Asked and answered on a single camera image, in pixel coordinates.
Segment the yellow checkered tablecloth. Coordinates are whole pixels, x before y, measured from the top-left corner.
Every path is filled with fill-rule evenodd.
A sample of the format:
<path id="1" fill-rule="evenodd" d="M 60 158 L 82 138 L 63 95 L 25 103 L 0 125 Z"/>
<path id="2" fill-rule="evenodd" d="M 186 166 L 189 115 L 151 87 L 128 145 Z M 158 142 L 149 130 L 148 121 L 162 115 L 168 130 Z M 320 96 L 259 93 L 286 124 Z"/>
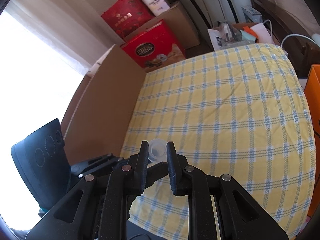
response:
<path id="1" fill-rule="evenodd" d="M 172 141 L 188 163 L 230 174 L 289 237 L 302 228 L 316 173 L 307 100 L 280 46 L 252 44 L 146 75 L 121 149 Z"/>

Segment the brown cardboard box behind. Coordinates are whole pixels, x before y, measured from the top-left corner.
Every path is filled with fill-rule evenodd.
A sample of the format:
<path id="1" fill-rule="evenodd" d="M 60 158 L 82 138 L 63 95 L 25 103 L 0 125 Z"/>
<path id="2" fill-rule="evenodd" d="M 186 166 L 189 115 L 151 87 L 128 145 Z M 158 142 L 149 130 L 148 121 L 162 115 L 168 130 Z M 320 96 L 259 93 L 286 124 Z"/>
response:
<path id="1" fill-rule="evenodd" d="M 143 24 L 127 35 L 124 41 L 129 41 L 161 20 L 166 22 L 185 49 L 193 48 L 200 44 L 198 31 L 181 2 L 176 2 L 169 10 Z"/>

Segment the red chocolate gift box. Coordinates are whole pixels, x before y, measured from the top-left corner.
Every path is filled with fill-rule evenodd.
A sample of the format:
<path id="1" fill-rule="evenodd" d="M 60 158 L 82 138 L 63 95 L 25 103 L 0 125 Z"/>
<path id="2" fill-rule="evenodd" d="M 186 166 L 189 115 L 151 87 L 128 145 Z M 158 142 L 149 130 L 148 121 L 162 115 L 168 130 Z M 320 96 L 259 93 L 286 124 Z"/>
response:
<path id="1" fill-rule="evenodd" d="M 121 46 L 140 67 L 164 67 L 185 60 L 185 49 L 164 20 Z"/>

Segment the box of clutter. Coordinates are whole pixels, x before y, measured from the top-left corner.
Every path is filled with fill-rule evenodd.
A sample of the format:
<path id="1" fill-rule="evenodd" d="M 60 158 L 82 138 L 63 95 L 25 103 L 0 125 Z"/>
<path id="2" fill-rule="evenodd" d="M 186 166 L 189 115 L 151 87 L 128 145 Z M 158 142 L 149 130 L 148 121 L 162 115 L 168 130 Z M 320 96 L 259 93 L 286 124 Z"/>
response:
<path id="1" fill-rule="evenodd" d="M 272 27 L 267 29 L 264 23 L 221 22 L 218 27 L 208 29 L 214 51 L 246 46 L 250 44 L 274 44 Z"/>

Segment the pink white tissue pack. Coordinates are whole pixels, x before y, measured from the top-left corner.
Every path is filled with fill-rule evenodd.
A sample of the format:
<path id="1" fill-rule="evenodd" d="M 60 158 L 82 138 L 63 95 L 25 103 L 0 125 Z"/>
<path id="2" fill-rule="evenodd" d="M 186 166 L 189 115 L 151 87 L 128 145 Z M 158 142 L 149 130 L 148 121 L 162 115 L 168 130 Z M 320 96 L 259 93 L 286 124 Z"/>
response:
<path id="1" fill-rule="evenodd" d="M 142 0 L 142 2 L 155 16 L 159 16 L 170 9 L 166 0 Z"/>

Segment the large brown cardboard box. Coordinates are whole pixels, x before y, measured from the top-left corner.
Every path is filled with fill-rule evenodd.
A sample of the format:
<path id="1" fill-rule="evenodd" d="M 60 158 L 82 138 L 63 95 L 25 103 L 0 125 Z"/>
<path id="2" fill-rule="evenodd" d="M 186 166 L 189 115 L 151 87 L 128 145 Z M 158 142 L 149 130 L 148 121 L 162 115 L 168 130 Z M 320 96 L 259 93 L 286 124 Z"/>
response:
<path id="1" fill-rule="evenodd" d="M 146 72 L 113 45 L 84 76 L 61 122 L 70 165 L 119 156 Z"/>

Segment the red gift bag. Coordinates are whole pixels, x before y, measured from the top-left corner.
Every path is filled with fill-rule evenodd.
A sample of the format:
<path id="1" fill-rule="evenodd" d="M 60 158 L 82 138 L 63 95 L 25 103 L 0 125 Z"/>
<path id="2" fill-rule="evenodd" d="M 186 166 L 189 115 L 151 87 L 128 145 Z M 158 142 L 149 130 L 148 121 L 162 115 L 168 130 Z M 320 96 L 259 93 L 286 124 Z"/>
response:
<path id="1" fill-rule="evenodd" d="M 149 22 L 155 16 L 142 0 L 117 0 L 101 18 L 121 38 Z"/>

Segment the small clear plastic cap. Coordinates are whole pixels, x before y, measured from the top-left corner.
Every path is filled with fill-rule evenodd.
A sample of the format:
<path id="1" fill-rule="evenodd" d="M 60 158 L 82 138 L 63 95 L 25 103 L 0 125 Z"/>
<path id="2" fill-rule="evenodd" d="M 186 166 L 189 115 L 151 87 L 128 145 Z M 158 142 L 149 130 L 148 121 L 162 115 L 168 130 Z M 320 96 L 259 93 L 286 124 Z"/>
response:
<path id="1" fill-rule="evenodd" d="M 149 142 L 148 150 L 149 161 L 155 162 L 167 162 L 167 142 L 163 139 L 153 139 Z"/>

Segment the brown sofa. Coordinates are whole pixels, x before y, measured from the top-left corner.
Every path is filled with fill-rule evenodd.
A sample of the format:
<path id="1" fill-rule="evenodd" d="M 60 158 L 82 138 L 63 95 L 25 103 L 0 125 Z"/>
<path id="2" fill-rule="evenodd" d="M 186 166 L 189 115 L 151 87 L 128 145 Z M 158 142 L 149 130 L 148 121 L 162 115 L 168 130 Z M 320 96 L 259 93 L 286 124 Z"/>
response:
<path id="1" fill-rule="evenodd" d="M 305 0 L 251 0 L 253 8 L 262 10 L 263 4 L 275 5 L 290 15 L 309 34 L 319 34 L 319 17 Z"/>

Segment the white curtain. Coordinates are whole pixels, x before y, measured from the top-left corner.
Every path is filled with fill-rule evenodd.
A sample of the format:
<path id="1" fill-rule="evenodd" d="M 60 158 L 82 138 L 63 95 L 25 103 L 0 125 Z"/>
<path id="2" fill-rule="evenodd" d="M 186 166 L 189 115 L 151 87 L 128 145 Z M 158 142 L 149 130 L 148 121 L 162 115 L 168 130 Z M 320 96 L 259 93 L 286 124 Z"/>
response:
<path id="1" fill-rule="evenodd" d="M 124 40 L 101 18 L 117 0 L 10 0 L 5 11 L 86 74 Z"/>

